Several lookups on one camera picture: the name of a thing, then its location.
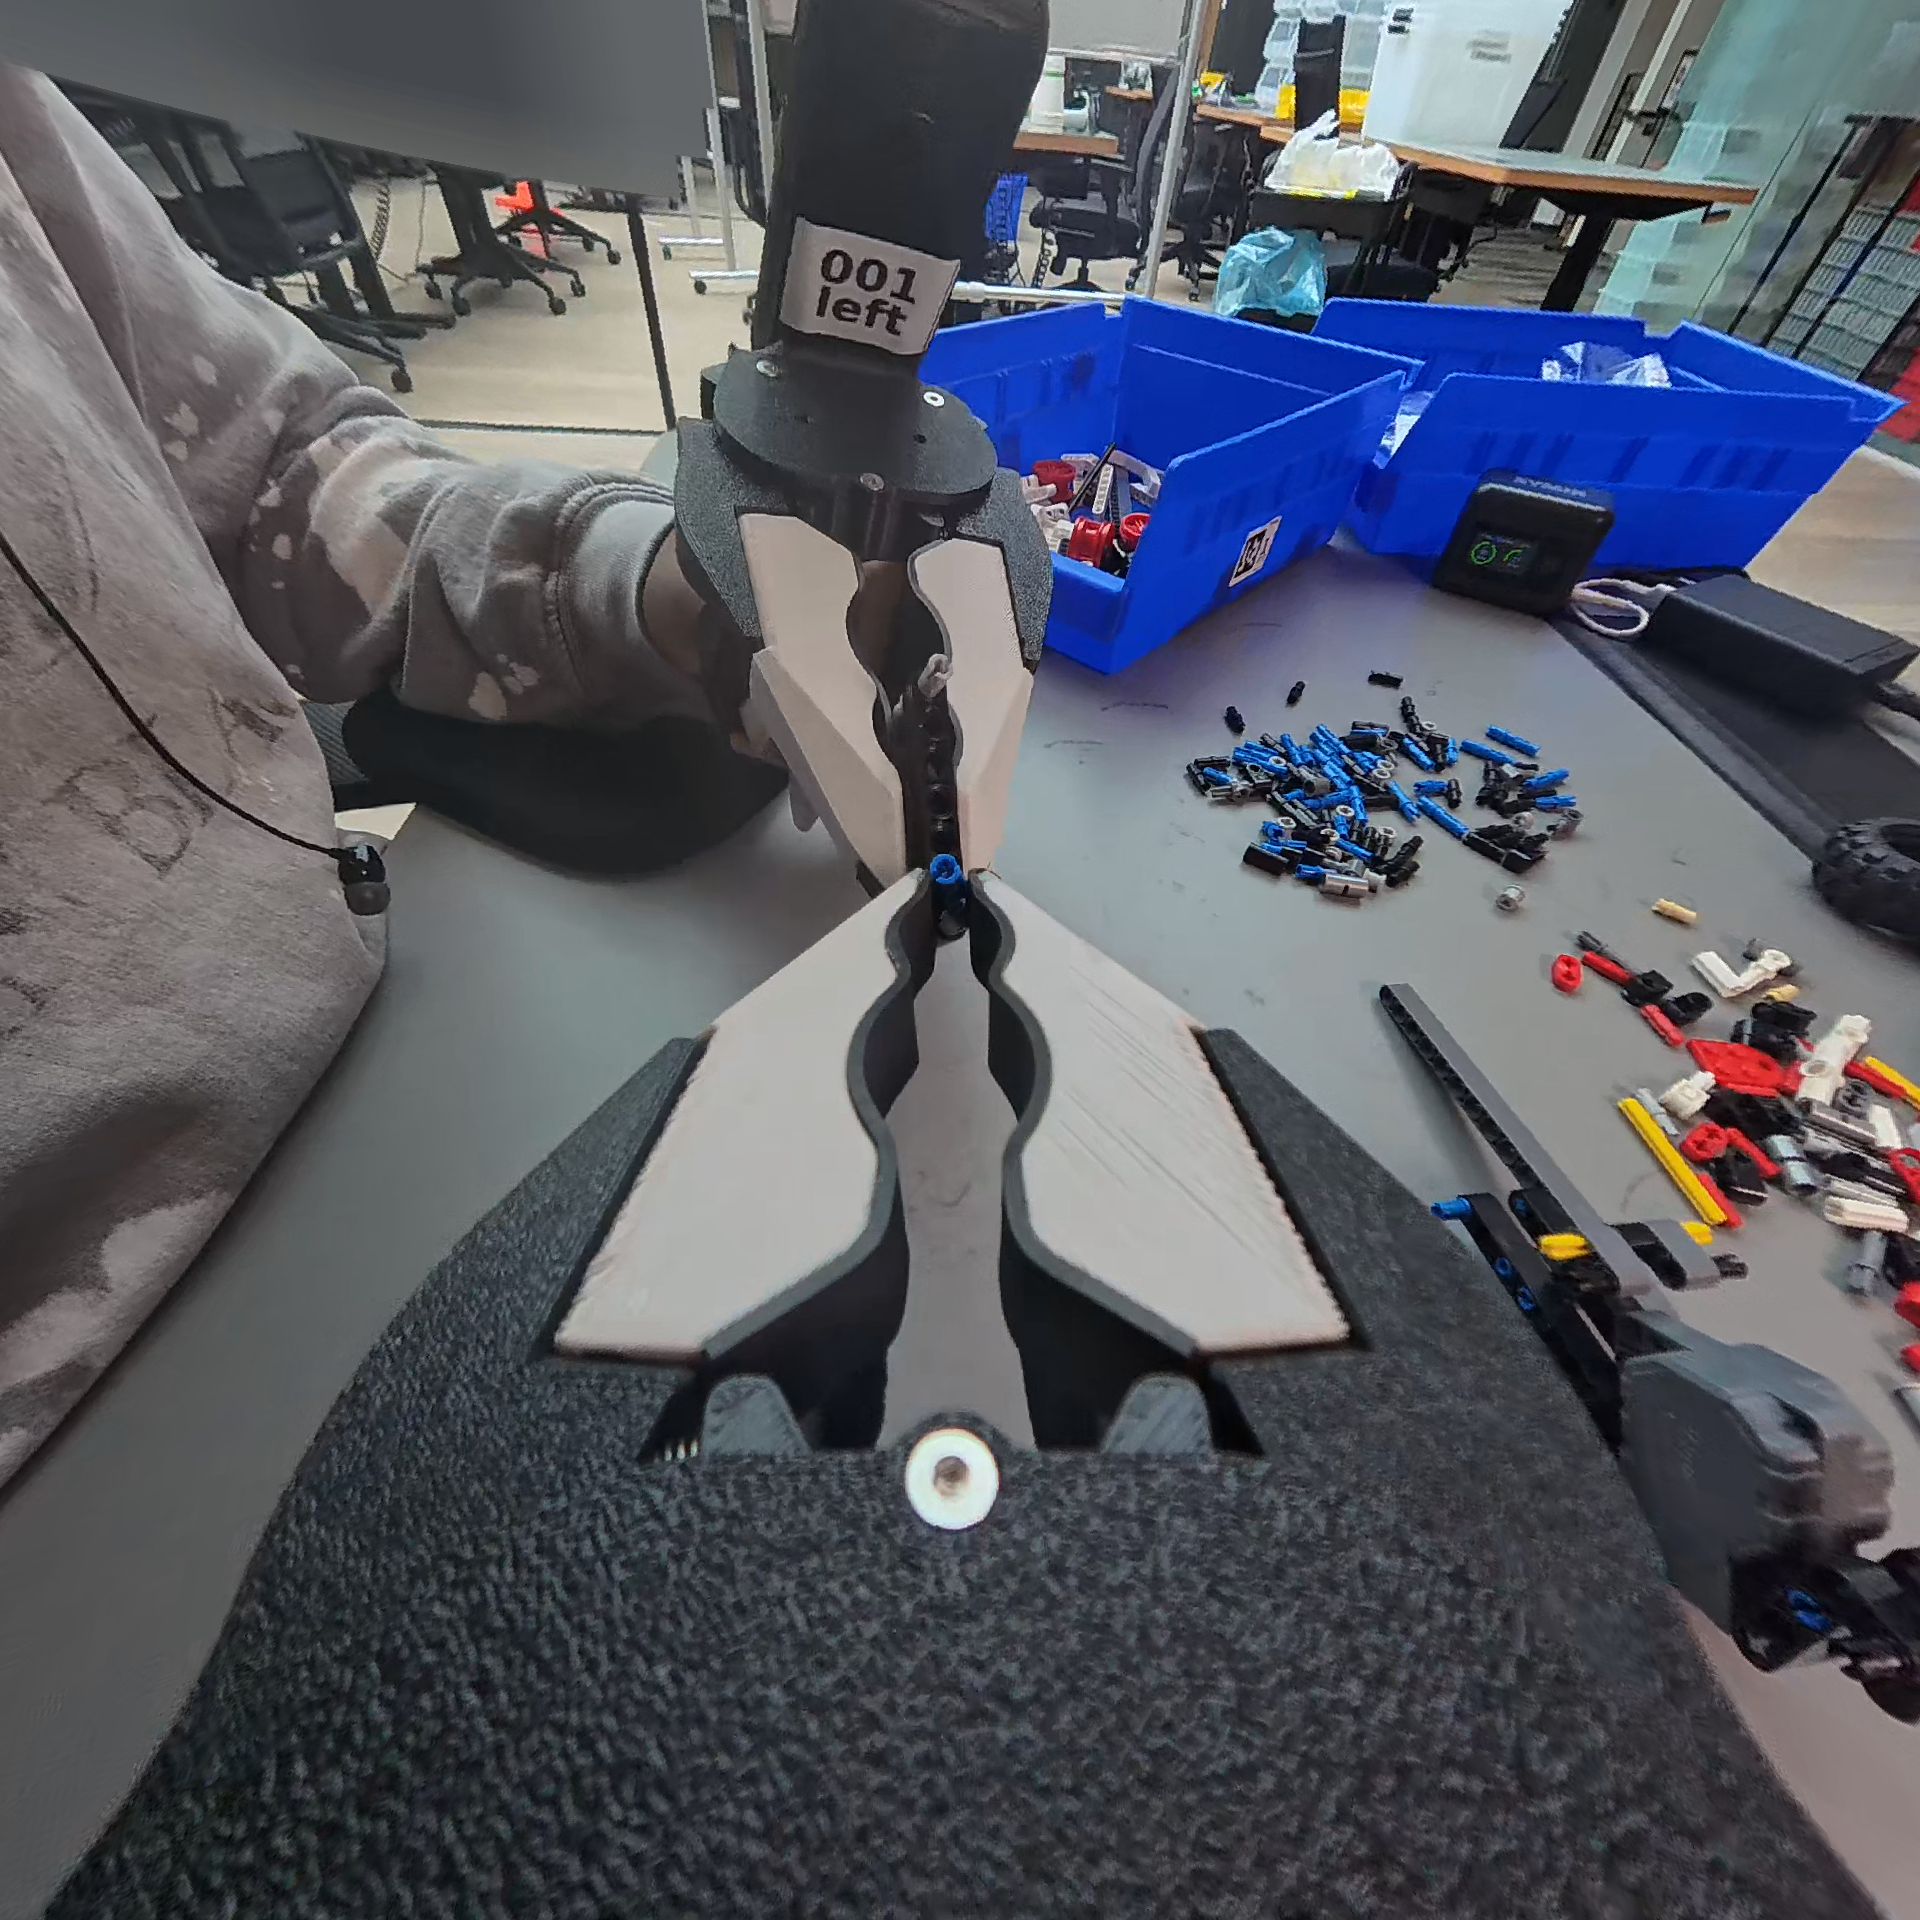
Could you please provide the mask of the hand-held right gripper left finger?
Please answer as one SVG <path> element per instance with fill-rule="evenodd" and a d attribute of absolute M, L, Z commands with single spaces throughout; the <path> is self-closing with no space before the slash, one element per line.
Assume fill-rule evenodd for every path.
<path fill-rule="evenodd" d="M 562 1356 L 767 1374 L 810 1445 L 880 1438 L 904 1318 L 893 1109 L 925 1066 L 927 877 L 898 877 L 688 1053 L 578 1294 Z"/>

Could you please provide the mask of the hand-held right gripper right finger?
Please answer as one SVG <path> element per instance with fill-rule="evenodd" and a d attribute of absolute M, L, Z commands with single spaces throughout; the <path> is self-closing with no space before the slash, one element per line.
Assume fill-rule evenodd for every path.
<path fill-rule="evenodd" d="M 1200 1450 L 1261 1450 L 1228 1356 L 1341 1351 L 1311 1256 L 1215 1037 L 1141 978 L 977 877 L 977 985 L 1000 1156 L 1000 1312 L 1035 1450 L 1103 1450 L 1165 1389 Z"/>

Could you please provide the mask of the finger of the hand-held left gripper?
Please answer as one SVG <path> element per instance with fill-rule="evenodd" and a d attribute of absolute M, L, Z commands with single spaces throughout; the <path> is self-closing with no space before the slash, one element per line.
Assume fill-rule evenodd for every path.
<path fill-rule="evenodd" d="M 851 656 L 858 564 L 798 516 L 737 516 L 763 612 L 745 723 L 781 750 L 798 832 L 832 832 L 879 884 L 904 877 L 904 792 L 879 740 L 879 675 Z"/>
<path fill-rule="evenodd" d="M 947 708 L 951 708 L 951 815 L 957 815 L 957 865 L 980 877 L 1003 839 L 1025 723 L 1033 723 L 1033 663 L 1013 618 L 1003 550 L 980 534 L 935 534 L 904 564 L 912 596 L 935 612 L 947 635 Z"/>

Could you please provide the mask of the black beam and axle assembly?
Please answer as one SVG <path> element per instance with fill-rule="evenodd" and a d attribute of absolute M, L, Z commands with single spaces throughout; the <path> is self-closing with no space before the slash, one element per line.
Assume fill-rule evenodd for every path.
<path fill-rule="evenodd" d="M 957 855 L 957 723 L 951 723 L 951 656 L 927 656 L 925 675 L 880 714 L 880 750 L 898 769 L 898 844 L 904 865 L 927 877 L 935 855 Z M 935 906 L 927 928 L 951 942 L 968 937 L 977 887 Z"/>

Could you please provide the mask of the partly built toy chassis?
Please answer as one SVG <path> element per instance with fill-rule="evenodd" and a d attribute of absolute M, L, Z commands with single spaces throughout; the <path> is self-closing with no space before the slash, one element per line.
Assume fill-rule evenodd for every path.
<path fill-rule="evenodd" d="M 1466 1191 L 1430 1216 L 1466 1225 L 1573 1381 L 1659 1534 L 1664 1583 L 1762 1675 L 1838 1655 L 1916 1729 L 1920 1552 L 1863 1552 L 1886 1530 L 1881 1425 L 1827 1374 L 1702 1333 L 1650 1294 L 1741 1272 L 1712 1243 L 1712 1201 L 1682 1223 L 1605 1223 L 1415 985 L 1382 985 L 1382 1012 L 1516 1176 L 1509 1201 Z"/>

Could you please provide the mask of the grey desk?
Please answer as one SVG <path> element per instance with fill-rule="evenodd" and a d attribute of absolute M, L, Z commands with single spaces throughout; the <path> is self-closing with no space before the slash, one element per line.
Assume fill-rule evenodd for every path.
<path fill-rule="evenodd" d="M 1569 742 L 1590 825 L 1497 914 L 1497 877 L 1430 855 L 1382 906 L 1248 877 L 1248 815 L 1180 792 L 1221 708 L 1283 726 L 1283 690 L 1341 723 L 1400 664 L 1435 723 Z M 1877 1012 L 1916 1066 L 1916 955 L 1847 928 L 1807 855 L 1762 825 L 1569 635 L 1423 588 L 1348 543 L 1296 564 L 1125 675 L 1043 663 L 1003 884 L 1200 1024 L 1253 1037 L 1402 1191 L 1483 1182 L 1466 1119 L 1390 1037 L 1415 985 L 1596 1205 L 1664 1182 L 1612 1087 L 1659 1084 L 1621 1001 L 1560 1001 L 1547 962 L 1596 928 L 1634 966 L 1781 942 L 1819 1012 Z M 180 1722 L 230 1589 L 412 1284 L 623 1075 L 706 1029 L 858 906 L 821 832 L 767 809 L 730 844 L 634 877 L 555 877 L 412 815 L 393 855 L 393 966 L 349 1062 L 252 1176 L 230 1225 L 10 1488 L 10 1915 L 49 1915 Z"/>

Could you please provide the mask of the wooden top office desk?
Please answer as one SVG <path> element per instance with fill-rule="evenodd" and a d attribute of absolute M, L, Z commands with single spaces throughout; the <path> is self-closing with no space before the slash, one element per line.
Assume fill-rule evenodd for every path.
<path fill-rule="evenodd" d="M 1302 194 L 1271 181 L 1271 161 L 1288 142 L 1288 126 L 1203 106 L 1203 126 L 1248 133 L 1248 180 L 1228 198 L 1228 243 L 1253 231 L 1302 231 L 1330 243 L 1330 300 L 1435 300 L 1455 268 L 1474 255 L 1483 218 L 1516 198 L 1547 198 L 1573 224 L 1547 311 L 1573 311 L 1596 255 L 1621 224 L 1678 224 L 1702 218 L 1731 224 L 1762 198 L 1736 180 L 1646 169 L 1646 161 L 1583 161 L 1583 154 L 1526 154 L 1526 142 L 1458 142 L 1458 140 L 1368 140 L 1390 154 L 1382 194 Z"/>

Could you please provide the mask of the red plastic toy parts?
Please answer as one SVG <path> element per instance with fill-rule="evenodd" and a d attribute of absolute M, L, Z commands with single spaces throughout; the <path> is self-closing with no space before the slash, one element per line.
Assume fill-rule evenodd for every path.
<path fill-rule="evenodd" d="M 1130 579 L 1165 470 L 1136 449 L 1057 449 L 1025 476 L 1025 495 L 1057 564 Z"/>

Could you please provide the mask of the blue bin with square sticker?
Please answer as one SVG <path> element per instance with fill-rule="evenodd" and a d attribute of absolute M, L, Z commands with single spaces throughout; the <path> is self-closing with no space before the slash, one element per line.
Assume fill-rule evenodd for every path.
<path fill-rule="evenodd" d="M 1125 300 L 935 330 L 925 379 L 991 433 L 1000 470 L 1159 470 L 1130 579 L 1056 564 L 1043 656 L 1113 675 L 1340 534 L 1415 359 Z"/>

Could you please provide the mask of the pile of blue black pins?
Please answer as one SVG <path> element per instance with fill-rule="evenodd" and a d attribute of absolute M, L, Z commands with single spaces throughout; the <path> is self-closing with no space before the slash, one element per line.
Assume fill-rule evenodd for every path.
<path fill-rule="evenodd" d="M 1524 884 L 1583 832 L 1573 774 L 1524 726 L 1444 726 L 1400 675 L 1368 675 L 1368 690 L 1400 690 L 1400 708 L 1341 726 L 1253 726 L 1248 708 L 1221 708 L 1228 742 L 1180 759 L 1200 809 L 1248 815 L 1248 877 L 1376 906 L 1423 884 L 1435 844 Z"/>

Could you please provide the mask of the teal plastic bag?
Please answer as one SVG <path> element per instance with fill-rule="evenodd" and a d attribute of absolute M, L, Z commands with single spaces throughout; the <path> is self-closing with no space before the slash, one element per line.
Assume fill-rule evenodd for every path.
<path fill-rule="evenodd" d="M 1248 231 L 1215 268 L 1221 325 L 1311 330 L 1330 306 L 1323 231 Z"/>

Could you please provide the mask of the white plastic bag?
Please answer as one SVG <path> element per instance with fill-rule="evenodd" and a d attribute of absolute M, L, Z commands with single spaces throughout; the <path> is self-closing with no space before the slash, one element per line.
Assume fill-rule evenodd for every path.
<path fill-rule="evenodd" d="M 1340 106 L 1296 126 L 1271 161 L 1271 194 L 1283 198 L 1390 198 L 1402 161 L 1382 140 L 1341 140 Z"/>

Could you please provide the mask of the stack of clear plastic boxes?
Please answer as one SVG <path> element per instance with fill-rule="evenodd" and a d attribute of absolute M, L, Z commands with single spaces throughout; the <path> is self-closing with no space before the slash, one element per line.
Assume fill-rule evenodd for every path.
<path fill-rule="evenodd" d="M 1253 102 L 1288 126 L 1323 106 L 1363 113 L 1348 102 L 1376 86 L 1376 50 L 1382 0 L 1274 0 Z"/>

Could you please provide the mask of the yellow technic beam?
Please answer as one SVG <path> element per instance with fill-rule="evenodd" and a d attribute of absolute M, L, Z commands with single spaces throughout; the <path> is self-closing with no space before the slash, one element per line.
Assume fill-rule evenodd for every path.
<path fill-rule="evenodd" d="M 1659 1176 L 1682 1191 L 1692 1223 L 1741 1225 L 1741 1216 L 1718 1201 L 1718 1182 L 1682 1156 L 1682 1145 L 1650 1119 L 1646 1101 L 1621 1101 L 1621 1119 L 1646 1140 Z"/>

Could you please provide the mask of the black power bank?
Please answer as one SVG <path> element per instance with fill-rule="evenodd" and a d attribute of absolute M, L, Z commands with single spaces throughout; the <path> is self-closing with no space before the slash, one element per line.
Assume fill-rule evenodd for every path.
<path fill-rule="evenodd" d="M 1560 612 L 1612 534 L 1612 488 L 1488 470 L 1430 582 L 1509 612 Z"/>

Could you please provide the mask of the white plastic storage box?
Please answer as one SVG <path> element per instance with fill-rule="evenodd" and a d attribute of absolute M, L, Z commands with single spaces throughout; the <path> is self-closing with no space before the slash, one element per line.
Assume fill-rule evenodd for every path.
<path fill-rule="evenodd" d="M 1368 126 L 1376 142 L 1497 142 L 1569 0 L 1390 0 Z"/>

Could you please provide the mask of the pile of red white parts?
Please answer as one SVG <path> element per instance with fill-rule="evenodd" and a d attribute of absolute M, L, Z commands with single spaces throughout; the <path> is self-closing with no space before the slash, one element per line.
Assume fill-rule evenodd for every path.
<path fill-rule="evenodd" d="M 1819 1225 L 1838 1225 L 1847 1294 L 1881 1294 L 1907 1328 L 1920 1328 L 1920 1087 L 1886 1062 L 1877 1062 L 1877 1024 L 1819 1024 L 1788 955 L 1698 955 L 1698 992 L 1664 978 L 1634 978 L 1596 937 L 1554 955 L 1554 992 L 1612 992 L 1678 1062 L 1646 1101 L 1650 1119 L 1682 1145 L 1698 1176 L 1751 1223 L 1764 1201 L 1788 1201 Z M 1718 1272 L 1741 1272 L 1731 1248 L 1736 1225 L 1702 1225 L 1682 1205 L 1682 1243 L 1712 1248 Z"/>

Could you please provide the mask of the black office chair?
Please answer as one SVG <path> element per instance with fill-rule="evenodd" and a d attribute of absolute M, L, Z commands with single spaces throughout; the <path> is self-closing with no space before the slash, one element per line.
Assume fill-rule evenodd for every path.
<path fill-rule="evenodd" d="M 440 311 L 412 325 L 393 306 L 357 194 L 299 133 L 248 140 L 180 113 L 167 161 L 180 231 L 202 264 L 304 325 L 326 347 L 380 359 L 397 401 L 412 390 L 406 347 L 431 335 Z"/>

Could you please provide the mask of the blue storage bin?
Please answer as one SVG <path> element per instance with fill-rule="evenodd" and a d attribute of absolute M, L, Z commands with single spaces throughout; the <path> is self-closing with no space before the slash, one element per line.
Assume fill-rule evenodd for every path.
<path fill-rule="evenodd" d="M 1402 356 L 1430 404 L 1348 488 L 1348 534 L 1435 564 L 1488 470 L 1612 488 L 1612 567 L 1741 567 L 1907 404 L 1702 325 L 1330 300 L 1311 335 Z M 1554 347 L 1664 356 L 1664 390 L 1547 387 Z"/>

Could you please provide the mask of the black toy tire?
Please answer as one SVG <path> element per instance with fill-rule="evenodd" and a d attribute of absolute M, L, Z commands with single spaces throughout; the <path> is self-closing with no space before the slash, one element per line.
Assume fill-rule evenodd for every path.
<path fill-rule="evenodd" d="M 1847 825 L 1810 855 L 1810 887 L 1827 914 L 1920 942 L 1920 825 Z"/>

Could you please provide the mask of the black power adapter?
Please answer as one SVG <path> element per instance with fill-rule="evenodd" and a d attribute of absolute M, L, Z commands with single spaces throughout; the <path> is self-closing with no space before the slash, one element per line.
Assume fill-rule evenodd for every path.
<path fill-rule="evenodd" d="M 1847 723 L 1862 708 L 1916 708 L 1916 646 L 1764 588 L 1751 579 L 1698 579 L 1659 588 L 1646 646 L 1781 714 Z"/>

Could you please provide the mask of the black hoodie drawstring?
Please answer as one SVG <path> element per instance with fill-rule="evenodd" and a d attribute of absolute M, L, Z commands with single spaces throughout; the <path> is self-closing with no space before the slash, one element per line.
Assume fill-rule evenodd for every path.
<path fill-rule="evenodd" d="M 248 825 L 248 832 L 289 844 L 289 855 L 334 856 L 334 865 L 336 865 L 336 887 L 349 887 L 349 906 L 357 906 L 361 924 L 380 924 L 380 914 L 393 906 L 393 877 L 382 877 L 382 855 L 380 855 L 380 844 L 349 844 L 349 839 L 316 844 L 316 839 L 289 839 L 289 832 L 248 815 L 238 802 L 226 802 L 204 774 L 189 774 L 189 769 L 158 742 L 158 726 L 130 708 L 130 690 L 109 675 L 109 663 L 88 646 L 88 630 L 55 608 L 55 588 L 29 579 L 29 564 L 22 564 L 10 534 L 0 534 L 0 564 L 18 567 L 18 582 L 29 588 L 29 608 L 66 635 L 66 656 L 91 664 L 91 681 L 100 681 L 109 708 L 130 723 L 130 740 L 136 740 L 189 802 L 204 802 L 213 815 L 230 815 L 230 825 Z"/>

